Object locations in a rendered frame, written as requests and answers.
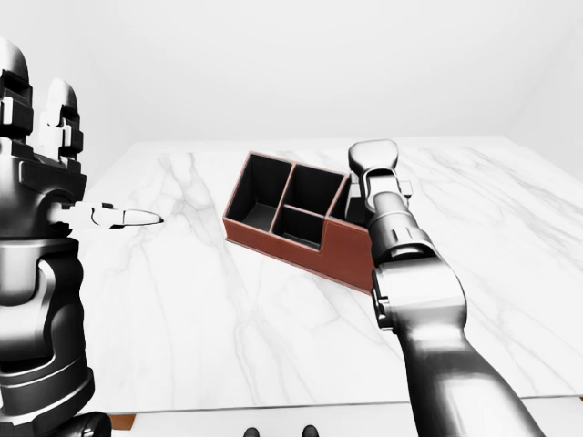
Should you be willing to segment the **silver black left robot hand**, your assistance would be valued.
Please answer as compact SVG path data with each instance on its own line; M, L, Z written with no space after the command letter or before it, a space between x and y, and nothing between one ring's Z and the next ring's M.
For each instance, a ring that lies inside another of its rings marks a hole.
M83 148L73 87L54 79L46 109L35 118L25 56L0 36L0 239L163 223L151 211L85 201L87 178L77 159Z

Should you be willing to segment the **red-brown desk caddy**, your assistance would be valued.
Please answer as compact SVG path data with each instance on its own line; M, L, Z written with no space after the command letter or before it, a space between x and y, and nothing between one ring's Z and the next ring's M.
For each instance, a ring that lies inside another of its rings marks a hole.
M250 153L223 214L226 239L370 293L366 227L345 220L348 175Z

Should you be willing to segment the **brown wooden block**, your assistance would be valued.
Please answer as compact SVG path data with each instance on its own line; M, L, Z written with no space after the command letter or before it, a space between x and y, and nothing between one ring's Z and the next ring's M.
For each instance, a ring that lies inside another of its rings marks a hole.
M109 414L112 429L115 431L130 431L134 425L137 415L131 414Z

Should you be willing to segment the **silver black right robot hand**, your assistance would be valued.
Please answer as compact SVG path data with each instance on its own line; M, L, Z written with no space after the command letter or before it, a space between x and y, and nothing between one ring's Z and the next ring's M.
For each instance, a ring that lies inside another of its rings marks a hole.
M350 170L359 180L376 267L436 255L433 242L409 209L412 190L397 177L398 158L398 146L390 139L357 142L348 152Z

